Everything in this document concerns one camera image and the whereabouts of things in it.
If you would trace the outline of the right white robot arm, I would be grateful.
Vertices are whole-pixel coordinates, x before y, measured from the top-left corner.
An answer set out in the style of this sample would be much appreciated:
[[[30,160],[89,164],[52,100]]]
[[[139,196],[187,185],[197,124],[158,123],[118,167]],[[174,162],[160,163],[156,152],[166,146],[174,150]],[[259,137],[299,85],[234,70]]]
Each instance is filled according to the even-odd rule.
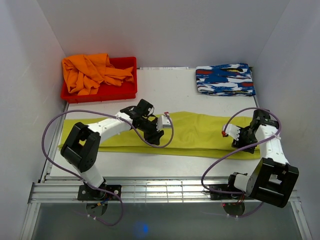
[[[260,161],[252,174],[234,172],[228,178],[226,194],[237,199],[243,193],[249,198],[283,208],[299,177],[297,167],[285,157],[280,137],[279,120],[269,110],[257,108],[246,127],[228,122],[222,127],[223,137],[232,137],[231,146],[253,154],[259,148]]]

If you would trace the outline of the red plastic bin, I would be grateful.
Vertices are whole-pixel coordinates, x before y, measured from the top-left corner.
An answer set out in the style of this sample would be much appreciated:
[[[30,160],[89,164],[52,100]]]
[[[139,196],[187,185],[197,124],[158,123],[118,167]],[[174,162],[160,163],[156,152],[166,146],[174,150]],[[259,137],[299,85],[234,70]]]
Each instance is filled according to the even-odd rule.
[[[120,87],[102,84],[99,87],[97,94],[76,95],[68,92],[67,85],[64,81],[60,93],[61,99],[70,104],[134,99],[136,97],[136,93],[138,92],[137,58],[130,56],[116,58],[109,57],[109,59],[111,64],[117,69],[133,67],[132,75],[134,82],[125,81]]]

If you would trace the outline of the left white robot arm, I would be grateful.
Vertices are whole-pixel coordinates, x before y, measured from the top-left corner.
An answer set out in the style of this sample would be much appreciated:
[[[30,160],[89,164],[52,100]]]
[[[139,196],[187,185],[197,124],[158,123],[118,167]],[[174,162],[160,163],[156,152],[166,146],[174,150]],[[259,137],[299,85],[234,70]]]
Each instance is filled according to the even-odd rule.
[[[90,124],[77,122],[73,125],[60,153],[79,173],[89,187],[88,193],[95,200],[106,195],[106,187],[103,185],[105,179],[95,165],[102,142],[122,132],[137,129],[143,132],[147,143],[160,145],[160,139],[164,135],[163,128],[170,127],[171,123],[165,115],[153,115],[153,108],[152,104],[141,99],[138,105],[121,109],[115,117]]]

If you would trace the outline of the aluminium frame rail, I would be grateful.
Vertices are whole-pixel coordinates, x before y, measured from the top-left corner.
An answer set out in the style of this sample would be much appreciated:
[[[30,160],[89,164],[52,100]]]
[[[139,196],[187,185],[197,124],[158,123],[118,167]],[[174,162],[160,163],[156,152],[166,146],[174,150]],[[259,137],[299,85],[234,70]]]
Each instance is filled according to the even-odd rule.
[[[129,204],[149,203],[206,203],[210,194],[205,192],[199,179],[108,179],[109,185],[121,185],[121,199]],[[34,183],[29,203],[77,203],[80,185],[75,179],[50,179]]]

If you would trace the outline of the folded blue patterned trousers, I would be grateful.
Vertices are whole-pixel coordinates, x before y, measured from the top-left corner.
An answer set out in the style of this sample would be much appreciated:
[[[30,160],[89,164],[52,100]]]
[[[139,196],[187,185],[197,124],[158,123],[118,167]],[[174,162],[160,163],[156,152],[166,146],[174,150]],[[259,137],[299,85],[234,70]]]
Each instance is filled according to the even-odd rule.
[[[198,66],[195,82],[199,93],[210,96],[256,95],[252,71],[246,63]]]

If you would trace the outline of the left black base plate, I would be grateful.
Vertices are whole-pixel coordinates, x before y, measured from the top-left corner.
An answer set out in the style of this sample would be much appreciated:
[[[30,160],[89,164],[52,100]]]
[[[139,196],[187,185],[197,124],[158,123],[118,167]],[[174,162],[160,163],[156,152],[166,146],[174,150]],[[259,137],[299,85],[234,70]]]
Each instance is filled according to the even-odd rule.
[[[103,190],[109,191],[121,197],[122,186],[119,184],[102,184],[100,186]],[[96,190],[83,184],[78,189],[77,200],[78,201],[117,201],[117,197],[104,191]]]

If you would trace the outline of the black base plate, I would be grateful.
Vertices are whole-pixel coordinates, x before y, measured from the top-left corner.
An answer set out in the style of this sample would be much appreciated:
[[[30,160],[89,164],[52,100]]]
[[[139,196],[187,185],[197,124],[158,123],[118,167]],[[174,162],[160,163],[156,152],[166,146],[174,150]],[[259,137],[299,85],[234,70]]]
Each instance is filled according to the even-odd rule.
[[[228,184],[211,184],[209,185],[209,188],[211,190],[210,192],[210,199],[211,200],[236,200],[236,201],[242,201],[246,199],[246,196],[244,194],[231,194],[231,193],[223,193],[223,192],[237,192],[241,193],[242,191],[234,188],[229,187]]]
[[[103,190],[109,191],[121,197],[122,186],[119,184],[102,184],[100,186]],[[96,190],[83,184],[78,189],[77,200],[78,201],[117,201],[117,197],[104,191]]]

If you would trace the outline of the yellow-green trousers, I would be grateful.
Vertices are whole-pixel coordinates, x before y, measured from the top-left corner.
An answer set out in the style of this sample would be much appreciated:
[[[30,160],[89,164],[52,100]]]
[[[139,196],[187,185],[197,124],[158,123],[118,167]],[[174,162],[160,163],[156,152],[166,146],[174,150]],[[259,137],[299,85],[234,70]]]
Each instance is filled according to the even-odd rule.
[[[233,139],[222,136],[228,117],[193,112],[170,114],[174,129],[165,129],[160,144],[154,148],[143,142],[134,130],[115,135],[100,144],[99,152],[139,153],[219,159],[235,150]]]

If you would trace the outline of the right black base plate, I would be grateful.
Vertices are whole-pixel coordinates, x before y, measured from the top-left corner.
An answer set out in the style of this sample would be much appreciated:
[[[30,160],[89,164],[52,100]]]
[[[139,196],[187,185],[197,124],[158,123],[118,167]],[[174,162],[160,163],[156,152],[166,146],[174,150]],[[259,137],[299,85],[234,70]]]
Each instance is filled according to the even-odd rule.
[[[228,184],[211,184],[209,185],[209,188],[211,190],[210,192],[210,199],[211,200],[236,200],[236,201],[242,201],[246,199],[246,196],[244,194],[231,194],[231,193],[223,193],[223,192],[237,192],[241,193],[242,191],[234,188],[229,187]]]

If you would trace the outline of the orange trousers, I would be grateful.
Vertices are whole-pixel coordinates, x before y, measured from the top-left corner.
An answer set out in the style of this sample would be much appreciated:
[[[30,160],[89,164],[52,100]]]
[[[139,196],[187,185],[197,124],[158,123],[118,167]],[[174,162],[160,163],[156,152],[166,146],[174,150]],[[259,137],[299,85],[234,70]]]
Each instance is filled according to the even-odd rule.
[[[134,68],[115,68],[107,53],[72,55],[61,64],[67,91],[72,95],[96,95],[101,85],[121,87],[123,82],[134,82]]]

